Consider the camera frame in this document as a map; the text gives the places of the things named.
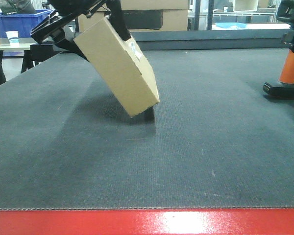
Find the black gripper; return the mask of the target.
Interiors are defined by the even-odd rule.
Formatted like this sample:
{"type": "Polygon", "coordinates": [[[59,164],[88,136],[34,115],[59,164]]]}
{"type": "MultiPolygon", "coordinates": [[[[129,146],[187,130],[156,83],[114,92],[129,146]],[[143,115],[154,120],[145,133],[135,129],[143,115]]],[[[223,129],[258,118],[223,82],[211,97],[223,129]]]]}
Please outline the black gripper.
{"type": "Polygon", "coordinates": [[[125,20],[120,0],[48,0],[48,5],[54,8],[44,20],[31,30],[30,36],[37,43],[42,43],[51,37],[54,45],[77,54],[88,61],[83,52],[75,44],[66,39],[64,27],[80,15],[91,17],[104,4],[110,10],[109,22],[123,41],[131,38],[125,20]]]}

